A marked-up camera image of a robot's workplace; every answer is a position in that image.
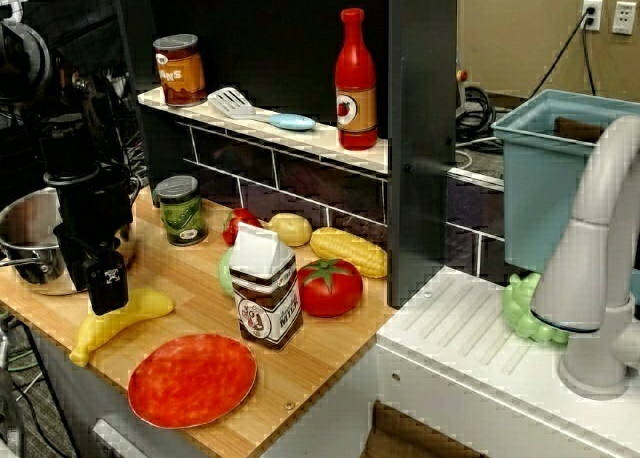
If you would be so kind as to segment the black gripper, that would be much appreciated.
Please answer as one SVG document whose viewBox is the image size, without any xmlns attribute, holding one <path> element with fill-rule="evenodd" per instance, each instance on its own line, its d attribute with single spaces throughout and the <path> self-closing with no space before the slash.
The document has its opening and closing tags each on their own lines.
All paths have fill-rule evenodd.
<svg viewBox="0 0 640 458">
<path fill-rule="evenodd" d="M 54 235 L 75 289 L 88 289 L 98 316 L 123 308 L 128 284 L 117 234 L 133 220 L 135 178 L 122 164 L 95 163 L 82 174 L 47 172 L 44 181 L 57 192 L 62 223 Z"/>
</svg>

